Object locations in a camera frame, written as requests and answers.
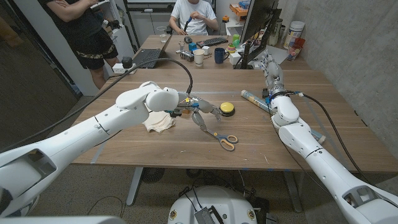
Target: yellow button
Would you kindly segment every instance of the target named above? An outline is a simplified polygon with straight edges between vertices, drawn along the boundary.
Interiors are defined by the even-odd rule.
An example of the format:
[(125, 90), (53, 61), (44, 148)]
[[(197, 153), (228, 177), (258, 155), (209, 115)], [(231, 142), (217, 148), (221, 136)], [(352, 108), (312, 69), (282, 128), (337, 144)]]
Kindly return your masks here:
[(220, 109), (222, 112), (230, 113), (234, 110), (234, 105), (230, 102), (224, 102), (221, 104)]

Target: scissors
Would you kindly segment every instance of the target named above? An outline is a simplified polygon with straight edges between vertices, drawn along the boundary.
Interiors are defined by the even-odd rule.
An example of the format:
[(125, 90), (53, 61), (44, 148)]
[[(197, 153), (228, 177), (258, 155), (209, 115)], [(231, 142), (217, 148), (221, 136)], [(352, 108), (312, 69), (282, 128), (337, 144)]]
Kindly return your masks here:
[(216, 138), (219, 142), (222, 148), (224, 148), (225, 150), (232, 152), (235, 150), (235, 145), (236, 143), (238, 143), (238, 138), (235, 135), (222, 135), (222, 134), (218, 134), (216, 132), (213, 132), (212, 130), (207, 129), (206, 130), (209, 134), (211, 134), (214, 138)]

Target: white cup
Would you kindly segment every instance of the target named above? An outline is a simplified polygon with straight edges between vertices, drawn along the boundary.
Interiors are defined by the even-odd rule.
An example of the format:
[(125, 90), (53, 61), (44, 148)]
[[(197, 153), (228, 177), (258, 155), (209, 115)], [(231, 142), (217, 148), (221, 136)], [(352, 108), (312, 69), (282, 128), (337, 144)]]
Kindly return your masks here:
[(205, 57), (205, 51), (202, 49), (196, 49), (193, 51), (194, 57), (195, 57), (195, 64), (197, 67), (202, 67), (203, 66), (203, 59)]
[(205, 55), (209, 54), (209, 48), (208, 46), (203, 46), (201, 49), (205, 51)]

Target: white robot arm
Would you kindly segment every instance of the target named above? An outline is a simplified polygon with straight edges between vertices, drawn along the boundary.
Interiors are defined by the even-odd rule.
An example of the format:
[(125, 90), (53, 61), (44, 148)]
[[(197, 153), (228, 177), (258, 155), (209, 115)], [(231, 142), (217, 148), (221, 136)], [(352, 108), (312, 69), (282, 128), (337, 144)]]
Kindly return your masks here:
[(310, 126), (284, 89), (283, 72), (272, 56), (265, 53), (262, 67), (266, 77), (274, 127), (283, 143), (299, 153), (325, 184), (350, 223), (382, 224), (398, 222), (398, 197), (353, 176), (311, 135)]
[[(149, 117), (146, 106), (177, 116), (183, 109), (192, 110), (196, 123), (199, 111), (213, 113), (217, 120), (221, 114), (217, 107), (195, 96), (171, 88), (162, 90), (154, 82), (143, 83), (119, 95), (115, 105), (54, 137), (1, 153), (0, 218), (25, 207), (87, 150), (122, 129), (143, 123)], [(205, 124), (201, 121), (197, 124), (202, 128)]]

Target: blue mug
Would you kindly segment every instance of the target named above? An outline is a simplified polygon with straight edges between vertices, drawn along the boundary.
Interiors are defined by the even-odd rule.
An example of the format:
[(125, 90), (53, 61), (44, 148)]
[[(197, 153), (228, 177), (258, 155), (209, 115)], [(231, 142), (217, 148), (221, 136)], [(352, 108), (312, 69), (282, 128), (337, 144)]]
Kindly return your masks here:
[(229, 52), (226, 52), (224, 48), (218, 47), (214, 49), (214, 60), (216, 63), (223, 63), (229, 56)]

